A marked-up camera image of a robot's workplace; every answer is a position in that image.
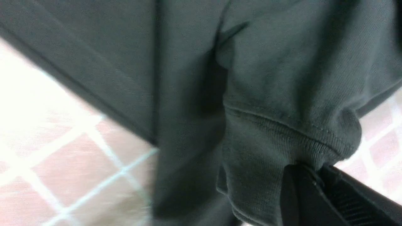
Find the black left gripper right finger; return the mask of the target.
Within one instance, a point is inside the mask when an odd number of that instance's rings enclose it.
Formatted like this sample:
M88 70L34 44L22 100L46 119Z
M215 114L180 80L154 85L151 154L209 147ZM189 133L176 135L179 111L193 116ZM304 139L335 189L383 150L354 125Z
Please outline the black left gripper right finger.
M326 197L349 226L401 225L401 205L334 166L323 166L319 175Z

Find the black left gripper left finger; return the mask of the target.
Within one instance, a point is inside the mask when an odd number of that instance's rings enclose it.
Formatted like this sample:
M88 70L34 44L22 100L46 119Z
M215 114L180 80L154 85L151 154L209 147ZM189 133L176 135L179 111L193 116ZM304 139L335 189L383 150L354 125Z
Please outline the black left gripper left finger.
M324 194L320 178L303 165L284 168L280 192L283 226L348 226Z

